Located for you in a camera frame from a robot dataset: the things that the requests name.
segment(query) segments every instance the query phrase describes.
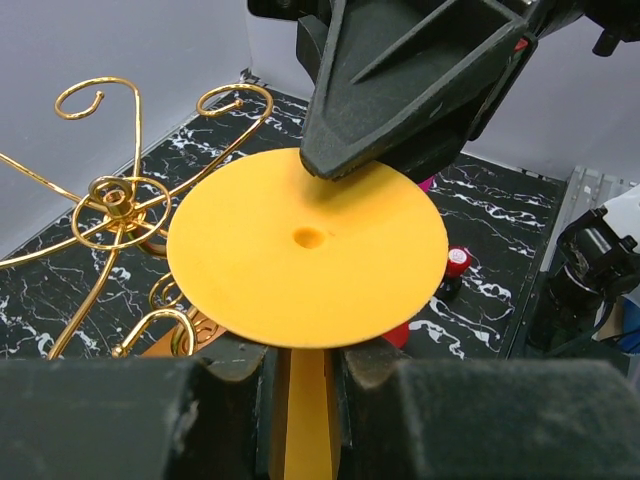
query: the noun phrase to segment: robotic arm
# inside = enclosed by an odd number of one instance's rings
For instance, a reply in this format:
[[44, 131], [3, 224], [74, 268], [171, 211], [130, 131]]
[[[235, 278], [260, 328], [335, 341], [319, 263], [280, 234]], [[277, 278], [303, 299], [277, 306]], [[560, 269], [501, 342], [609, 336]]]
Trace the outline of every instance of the robotic arm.
[[583, 15], [608, 56], [640, 40], [638, 0], [248, 0], [297, 20], [314, 80], [301, 144], [313, 175], [339, 179], [378, 160], [421, 182], [475, 140], [540, 38]]

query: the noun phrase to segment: hole in yellow disc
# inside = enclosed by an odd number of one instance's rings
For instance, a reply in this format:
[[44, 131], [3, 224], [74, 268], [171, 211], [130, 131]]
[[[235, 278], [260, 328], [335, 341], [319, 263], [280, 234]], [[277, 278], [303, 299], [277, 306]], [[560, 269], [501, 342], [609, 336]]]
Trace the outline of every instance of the hole in yellow disc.
[[324, 234], [315, 228], [301, 227], [293, 232], [293, 240], [303, 248], [318, 248], [324, 243]]

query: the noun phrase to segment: red cap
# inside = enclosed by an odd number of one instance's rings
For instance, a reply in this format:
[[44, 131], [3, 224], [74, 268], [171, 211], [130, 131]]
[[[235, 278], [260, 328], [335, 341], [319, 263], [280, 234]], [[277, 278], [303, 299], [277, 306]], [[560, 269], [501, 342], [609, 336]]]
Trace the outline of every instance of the red cap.
[[447, 258], [448, 277], [460, 277], [471, 265], [471, 254], [466, 248], [451, 247], [449, 248], [449, 256]]

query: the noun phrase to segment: blue object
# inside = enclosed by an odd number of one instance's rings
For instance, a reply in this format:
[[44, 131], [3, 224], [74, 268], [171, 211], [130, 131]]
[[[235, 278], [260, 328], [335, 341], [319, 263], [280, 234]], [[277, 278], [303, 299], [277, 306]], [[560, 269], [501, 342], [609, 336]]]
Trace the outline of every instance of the blue object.
[[[631, 300], [624, 301], [624, 317], [622, 320], [623, 333], [640, 329], [640, 307]], [[620, 350], [630, 354], [640, 354], [640, 331], [626, 335], [620, 339]]]

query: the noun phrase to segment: white panel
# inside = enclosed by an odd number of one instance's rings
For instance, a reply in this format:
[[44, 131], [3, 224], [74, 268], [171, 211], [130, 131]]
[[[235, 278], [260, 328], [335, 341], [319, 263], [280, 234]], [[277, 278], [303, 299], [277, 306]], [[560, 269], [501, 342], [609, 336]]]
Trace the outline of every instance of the white panel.
[[[250, 64], [244, 2], [237, 0], [20, 0], [0, 9], [0, 151], [77, 194], [133, 157], [133, 97], [103, 88], [98, 112], [58, 118], [56, 97], [97, 76], [138, 85], [144, 143], [195, 110], [201, 94], [237, 81]], [[67, 111], [87, 108], [92, 91]], [[72, 204], [0, 164], [0, 258]]]
[[[313, 86], [295, 58], [295, 23], [247, 18], [254, 72], [309, 98]], [[581, 19], [543, 39], [483, 136], [465, 151], [562, 179], [585, 165], [640, 180], [640, 44], [599, 58], [591, 48], [600, 32]]]

